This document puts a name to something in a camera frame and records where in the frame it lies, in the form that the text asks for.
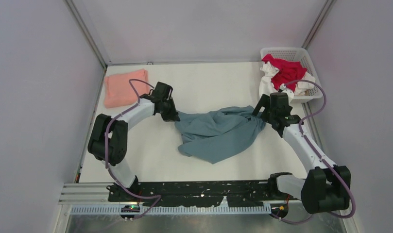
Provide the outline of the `blue grey t shirt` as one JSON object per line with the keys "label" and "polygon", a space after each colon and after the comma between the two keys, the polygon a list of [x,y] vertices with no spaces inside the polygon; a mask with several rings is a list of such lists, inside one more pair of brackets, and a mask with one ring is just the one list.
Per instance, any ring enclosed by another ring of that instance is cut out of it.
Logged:
{"label": "blue grey t shirt", "polygon": [[182,138],[182,155],[216,164],[247,150],[265,129],[252,106],[226,107],[208,113],[179,113],[175,127]]}

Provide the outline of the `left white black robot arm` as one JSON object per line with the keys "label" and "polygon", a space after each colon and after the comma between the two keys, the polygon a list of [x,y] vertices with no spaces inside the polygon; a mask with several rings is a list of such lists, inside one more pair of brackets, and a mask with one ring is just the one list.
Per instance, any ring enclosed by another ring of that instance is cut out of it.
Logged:
{"label": "left white black robot arm", "polygon": [[96,116],[87,151],[105,165],[115,183],[121,187],[120,194],[128,201],[135,200],[139,195],[139,187],[134,184],[137,176],[125,160],[128,132],[142,120],[156,114],[165,122],[179,121],[172,91],[170,85],[158,82],[149,93],[140,95],[135,90],[136,102],[121,113]]}

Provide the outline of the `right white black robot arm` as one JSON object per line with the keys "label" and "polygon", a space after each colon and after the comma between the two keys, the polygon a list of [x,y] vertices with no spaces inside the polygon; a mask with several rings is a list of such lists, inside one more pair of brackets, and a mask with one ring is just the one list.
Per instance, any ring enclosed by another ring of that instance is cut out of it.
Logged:
{"label": "right white black robot arm", "polygon": [[290,145],[307,172],[304,179],[289,172],[271,174],[269,196],[280,199],[288,194],[300,200],[309,214],[348,209],[352,204],[350,170],[329,159],[308,135],[304,121],[291,111],[288,95],[276,92],[263,94],[252,112]]}

